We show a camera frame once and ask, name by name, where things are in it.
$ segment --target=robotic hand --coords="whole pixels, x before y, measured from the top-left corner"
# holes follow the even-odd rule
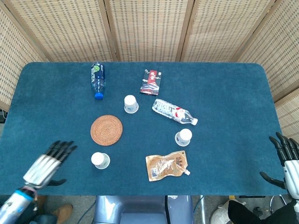
[[[260,175],[267,182],[288,190],[288,193],[296,200],[294,210],[299,223],[299,144],[294,139],[288,139],[278,132],[276,132],[276,136],[280,142],[273,137],[269,137],[269,139],[277,150],[280,163],[284,170],[285,181],[270,178],[264,172],[260,172]]]
[[[17,189],[0,208],[0,224],[13,224],[28,207],[37,199],[37,190],[45,186],[58,186],[66,179],[52,181],[51,178],[66,160],[69,154],[77,148],[70,142],[56,141],[49,149],[33,163],[27,173],[23,176],[25,186]]]

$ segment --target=rattan coaster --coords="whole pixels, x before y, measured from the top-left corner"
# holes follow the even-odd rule
[[[112,115],[104,115],[96,119],[90,129],[92,139],[102,146],[116,143],[122,134],[121,121]]]

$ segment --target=plastic bottle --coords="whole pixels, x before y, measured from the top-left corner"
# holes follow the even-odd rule
[[[105,91],[104,65],[96,62],[91,66],[92,90],[96,99],[103,99]]]
[[[189,111],[184,110],[178,106],[168,103],[161,99],[156,99],[152,109],[170,119],[173,119],[181,124],[197,124],[197,119],[193,118]]]

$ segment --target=woven screen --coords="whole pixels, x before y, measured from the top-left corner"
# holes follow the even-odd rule
[[[299,142],[299,89],[282,98],[275,106],[283,134]]]
[[[11,0],[52,61],[112,61],[97,0]]]
[[[9,110],[22,68],[43,61],[0,8],[0,108]]]
[[[123,61],[174,61],[188,0],[110,0]]]
[[[182,61],[229,61],[269,2],[199,1]]]
[[[274,98],[299,80],[298,30],[299,1],[282,1],[240,59],[264,67]]]

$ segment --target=snack pouch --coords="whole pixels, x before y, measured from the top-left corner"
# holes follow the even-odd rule
[[[170,153],[169,155],[149,155],[145,157],[149,181],[158,181],[166,176],[189,175],[185,151]]]

